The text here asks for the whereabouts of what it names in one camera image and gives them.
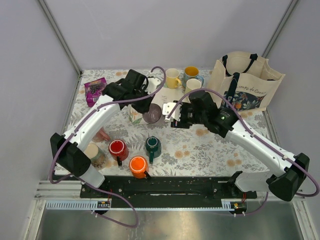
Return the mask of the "mauve purple mug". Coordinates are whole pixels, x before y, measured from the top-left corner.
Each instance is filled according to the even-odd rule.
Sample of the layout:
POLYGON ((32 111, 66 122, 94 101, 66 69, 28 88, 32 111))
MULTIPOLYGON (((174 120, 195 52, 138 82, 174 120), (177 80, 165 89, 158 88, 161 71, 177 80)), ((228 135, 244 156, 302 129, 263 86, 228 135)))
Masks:
POLYGON ((149 111, 142 114, 143 120, 147 124, 160 124, 163 122, 162 108, 155 103, 151 103, 149 111))

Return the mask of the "light green mug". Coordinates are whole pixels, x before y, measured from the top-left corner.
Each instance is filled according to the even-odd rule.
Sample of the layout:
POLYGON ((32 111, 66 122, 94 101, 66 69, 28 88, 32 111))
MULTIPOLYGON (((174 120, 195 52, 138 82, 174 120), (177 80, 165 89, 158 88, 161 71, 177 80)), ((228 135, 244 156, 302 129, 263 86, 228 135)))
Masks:
POLYGON ((191 78, 187 80, 185 85, 185 94, 192 90, 200 89, 202 87, 202 82, 199 79, 191 78))

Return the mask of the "blue floral mug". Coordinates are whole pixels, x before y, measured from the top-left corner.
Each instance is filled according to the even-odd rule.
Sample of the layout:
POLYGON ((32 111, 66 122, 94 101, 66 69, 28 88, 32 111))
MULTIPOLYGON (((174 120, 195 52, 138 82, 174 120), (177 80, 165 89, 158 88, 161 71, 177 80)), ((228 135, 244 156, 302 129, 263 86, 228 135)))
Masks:
POLYGON ((200 75, 199 69, 195 66, 188 66, 184 69, 183 78, 182 78, 182 86, 185 88, 187 81, 190 79, 197 79, 201 82, 201 86, 204 85, 204 78, 200 75))

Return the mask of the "dark green mug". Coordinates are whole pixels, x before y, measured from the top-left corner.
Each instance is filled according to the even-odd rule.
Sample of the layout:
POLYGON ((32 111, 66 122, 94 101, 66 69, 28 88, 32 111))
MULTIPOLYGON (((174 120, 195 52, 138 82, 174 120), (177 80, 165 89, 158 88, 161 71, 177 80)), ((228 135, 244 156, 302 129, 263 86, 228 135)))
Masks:
POLYGON ((161 141, 155 136, 150 136, 145 141, 145 154, 148 157, 150 164, 153 164, 154 159, 162 154, 161 141))

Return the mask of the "yellow mug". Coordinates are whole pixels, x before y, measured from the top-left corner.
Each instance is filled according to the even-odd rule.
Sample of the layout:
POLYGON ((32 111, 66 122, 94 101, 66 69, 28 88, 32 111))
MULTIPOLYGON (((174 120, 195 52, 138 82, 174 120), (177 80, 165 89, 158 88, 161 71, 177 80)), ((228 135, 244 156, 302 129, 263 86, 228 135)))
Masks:
POLYGON ((178 69, 169 68, 165 73, 165 83, 169 89, 176 89, 182 85, 182 82, 180 80, 180 72, 178 69))

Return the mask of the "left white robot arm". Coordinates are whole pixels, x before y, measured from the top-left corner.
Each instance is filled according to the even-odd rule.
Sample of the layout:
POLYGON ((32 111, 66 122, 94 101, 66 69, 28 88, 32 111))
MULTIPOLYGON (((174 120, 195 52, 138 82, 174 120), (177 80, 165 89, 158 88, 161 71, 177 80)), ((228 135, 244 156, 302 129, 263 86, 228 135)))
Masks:
POLYGON ((52 135, 50 145, 54 161, 71 175, 90 184, 96 197, 106 196, 109 186, 104 182, 105 177, 84 151, 96 133, 125 106, 131 105, 142 114, 148 112, 161 84, 160 79, 147 77, 133 69, 125 78, 107 84, 97 102, 78 123, 62 135, 52 135))

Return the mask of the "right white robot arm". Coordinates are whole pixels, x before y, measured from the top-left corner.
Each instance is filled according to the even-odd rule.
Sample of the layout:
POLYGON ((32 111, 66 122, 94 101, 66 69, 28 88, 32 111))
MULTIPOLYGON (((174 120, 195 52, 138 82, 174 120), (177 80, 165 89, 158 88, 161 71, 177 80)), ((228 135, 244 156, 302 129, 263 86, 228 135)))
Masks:
POLYGON ((235 143, 262 162, 265 172, 237 171, 228 180, 228 194, 239 198, 245 192, 271 192, 289 202, 307 177, 310 159, 304 153, 295 155, 252 129, 229 107, 217 107, 211 95, 198 89, 188 102, 163 104, 162 114, 173 128, 188 129, 204 125, 211 133, 235 143))

